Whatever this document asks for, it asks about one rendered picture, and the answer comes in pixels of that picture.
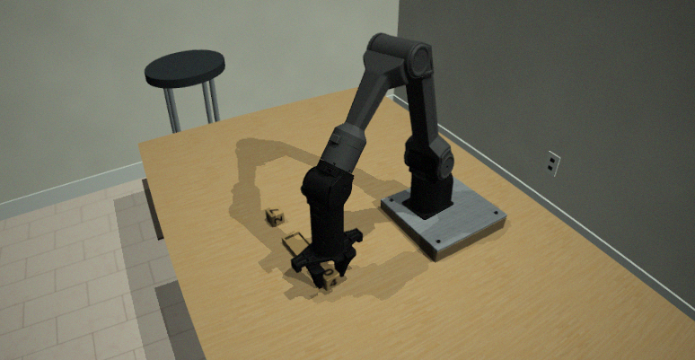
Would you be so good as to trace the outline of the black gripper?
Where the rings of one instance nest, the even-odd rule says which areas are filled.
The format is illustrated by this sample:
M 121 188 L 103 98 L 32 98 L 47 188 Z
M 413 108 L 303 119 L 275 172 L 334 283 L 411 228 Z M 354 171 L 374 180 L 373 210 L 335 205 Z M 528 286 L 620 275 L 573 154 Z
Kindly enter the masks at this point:
M 292 268 L 296 273 L 306 266 L 312 276 L 312 280 L 318 288 L 322 288 L 322 278 L 325 269 L 322 262 L 333 261 L 334 268 L 343 277 L 348 264 L 356 256 L 356 250 L 352 247 L 355 241 L 361 242 L 363 234 L 356 228 L 343 232 L 340 236 L 331 239 L 321 239 L 312 233 L 312 242 L 296 257 L 291 259 Z M 318 263 L 318 264 L 317 264 Z M 309 266 L 307 266 L 309 265 Z

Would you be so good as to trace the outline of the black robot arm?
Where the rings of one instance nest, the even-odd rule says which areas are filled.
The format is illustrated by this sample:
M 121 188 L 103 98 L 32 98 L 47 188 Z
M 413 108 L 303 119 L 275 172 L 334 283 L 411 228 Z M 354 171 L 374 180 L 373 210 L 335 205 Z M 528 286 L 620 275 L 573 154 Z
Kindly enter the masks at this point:
M 351 173 L 366 145 L 365 129 L 387 91 L 403 85 L 413 137 L 406 141 L 404 153 L 411 172 L 411 202 L 402 204 L 423 220 L 453 205 L 454 158 L 451 146 L 438 134 L 431 45 L 380 32 L 370 39 L 363 60 L 365 72 L 347 119 L 334 128 L 301 187 L 310 206 L 312 233 L 321 239 L 342 234 L 344 204 L 352 190 Z

